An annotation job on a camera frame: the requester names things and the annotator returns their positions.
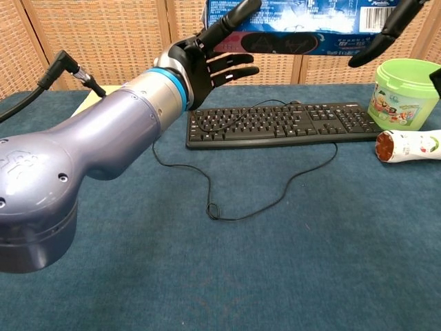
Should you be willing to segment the black computer keyboard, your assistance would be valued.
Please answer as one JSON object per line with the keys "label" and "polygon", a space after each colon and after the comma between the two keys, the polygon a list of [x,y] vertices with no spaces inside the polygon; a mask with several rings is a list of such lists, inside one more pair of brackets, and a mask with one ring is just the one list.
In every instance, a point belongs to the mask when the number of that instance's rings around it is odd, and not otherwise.
{"label": "black computer keyboard", "polygon": [[359,103],[206,108],[187,116],[192,150],[373,141],[381,128]]}

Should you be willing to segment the cream paper folder stack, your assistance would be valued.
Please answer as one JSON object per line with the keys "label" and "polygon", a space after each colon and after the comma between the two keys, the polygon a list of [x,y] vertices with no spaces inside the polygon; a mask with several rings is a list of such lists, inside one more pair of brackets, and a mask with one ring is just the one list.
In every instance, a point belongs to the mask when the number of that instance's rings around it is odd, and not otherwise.
{"label": "cream paper folder stack", "polygon": [[[118,90],[121,86],[101,86],[104,91],[105,95],[109,95],[112,92]],[[85,109],[89,108],[90,106],[93,106],[95,103],[98,103],[101,100],[101,97],[99,97],[96,92],[91,91],[88,96],[84,99],[84,101],[78,106],[78,108],[72,113],[71,117],[76,116],[77,114],[81,113]]]}

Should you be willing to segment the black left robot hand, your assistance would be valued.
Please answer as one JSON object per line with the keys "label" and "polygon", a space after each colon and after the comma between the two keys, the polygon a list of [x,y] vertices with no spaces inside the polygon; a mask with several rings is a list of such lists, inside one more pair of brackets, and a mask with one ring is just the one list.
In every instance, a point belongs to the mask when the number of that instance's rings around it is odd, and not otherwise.
{"label": "black left robot hand", "polygon": [[261,7],[261,0],[242,0],[227,14],[199,33],[173,43],[154,62],[183,85],[186,110],[196,110],[219,86],[260,72],[251,54],[225,54],[214,48]]}

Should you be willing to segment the woven wooden folding screen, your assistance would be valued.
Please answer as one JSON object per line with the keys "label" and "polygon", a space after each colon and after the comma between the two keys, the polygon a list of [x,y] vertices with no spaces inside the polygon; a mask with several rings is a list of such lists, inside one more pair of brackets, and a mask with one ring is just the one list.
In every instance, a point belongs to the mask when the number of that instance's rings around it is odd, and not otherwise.
{"label": "woven wooden folding screen", "polygon": [[[0,0],[0,100],[33,90],[66,50],[100,85],[115,86],[153,64],[161,50],[202,28],[205,0]],[[349,57],[255,55],[260,73],[228,85],[368,83],[382,61],[441,63],[441,0],[429,0],[400,38],[358,69]]]}

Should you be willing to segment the blue table cloth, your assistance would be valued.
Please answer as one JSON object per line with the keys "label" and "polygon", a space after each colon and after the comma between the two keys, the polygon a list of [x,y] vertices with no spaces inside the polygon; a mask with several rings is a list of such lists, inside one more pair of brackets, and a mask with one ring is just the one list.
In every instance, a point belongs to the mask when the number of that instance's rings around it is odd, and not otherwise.
{"label": "blue table cloth", "polygon": [[441,161],[188,150],[85,179],[74,243],[0,273],[0,331],[441,331]]}

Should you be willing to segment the white printed snack tube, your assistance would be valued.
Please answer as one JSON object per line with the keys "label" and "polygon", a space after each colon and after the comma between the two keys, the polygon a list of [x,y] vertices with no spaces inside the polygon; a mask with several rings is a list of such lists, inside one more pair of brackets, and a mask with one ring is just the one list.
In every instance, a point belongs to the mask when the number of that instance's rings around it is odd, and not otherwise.
{"label": "white printed snack tube", "polygon": [[385,130],[376,138],[375,154],[385,163],[441,160],[441,130]]}

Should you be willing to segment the blue cookie box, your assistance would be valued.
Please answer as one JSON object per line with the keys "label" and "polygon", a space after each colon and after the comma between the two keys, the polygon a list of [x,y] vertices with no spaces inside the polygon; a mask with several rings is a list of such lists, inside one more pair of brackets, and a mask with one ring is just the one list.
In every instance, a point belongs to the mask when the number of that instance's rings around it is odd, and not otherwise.
{"label": "blue cookie box", "polygon": [[218,52],[353,56],[368,47],[400,0],[261,0]]}

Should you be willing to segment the green plastic bucket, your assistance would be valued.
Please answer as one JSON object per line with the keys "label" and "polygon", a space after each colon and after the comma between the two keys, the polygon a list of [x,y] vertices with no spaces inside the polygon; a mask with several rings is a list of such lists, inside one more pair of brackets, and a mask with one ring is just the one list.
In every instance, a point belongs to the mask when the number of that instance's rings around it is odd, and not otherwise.
{"label": "green plastic bucket", "polygon": [[378,66],[368,114],[383,130],[419,130],[440,100],[429,75],[441,64],[391,59]]}

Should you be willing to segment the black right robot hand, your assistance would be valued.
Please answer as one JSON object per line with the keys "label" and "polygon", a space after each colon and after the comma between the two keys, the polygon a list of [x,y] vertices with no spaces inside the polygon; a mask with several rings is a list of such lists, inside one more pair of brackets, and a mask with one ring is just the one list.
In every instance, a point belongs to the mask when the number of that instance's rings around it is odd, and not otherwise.
{"label": "black right robot hand", "polygon": [[387,17],[382,30],[370,45],[350,58],[348,66],[358,68],[382,55],[400,37],[404,29],[429,0],[400,0]]}

